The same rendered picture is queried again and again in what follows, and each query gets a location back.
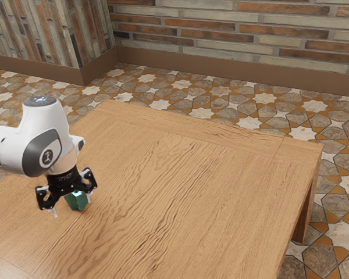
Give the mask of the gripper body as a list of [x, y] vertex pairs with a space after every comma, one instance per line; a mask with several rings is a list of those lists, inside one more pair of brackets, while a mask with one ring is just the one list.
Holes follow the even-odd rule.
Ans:
[[77, 166], [62, 174], [47, 174], [46, 178], [49, 186], [48, 190], [54, 195], [71, 193], [76, 188], [76, 184], [81, 183]]

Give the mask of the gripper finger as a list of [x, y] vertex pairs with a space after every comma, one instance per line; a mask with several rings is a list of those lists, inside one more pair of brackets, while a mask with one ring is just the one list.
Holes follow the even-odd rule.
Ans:
[[40, 210], [46, 209], [53, 214], [54, 218], [57, 218], [58, 215], [55, 210], [55, 204], [59, 200], [60, 194], [58, 192], [51, 192], [48, 185], [35, 187], [35, 194]]
[[77, 189], [86, 194], [87, 202], [91, 203], [90, 196], [93, 194], [93, 190], [96, 189], [97, 182], [90, 168], [86, 167], [83, 171], [79, 172], [80, 181], [77, 184]]

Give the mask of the teal faceted mug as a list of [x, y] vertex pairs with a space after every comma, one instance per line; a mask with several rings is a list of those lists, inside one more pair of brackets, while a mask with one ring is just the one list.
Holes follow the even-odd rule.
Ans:
[[63, 196], [71, 210], [84, 210], [89, 204], [86, 193], [76, 190]]

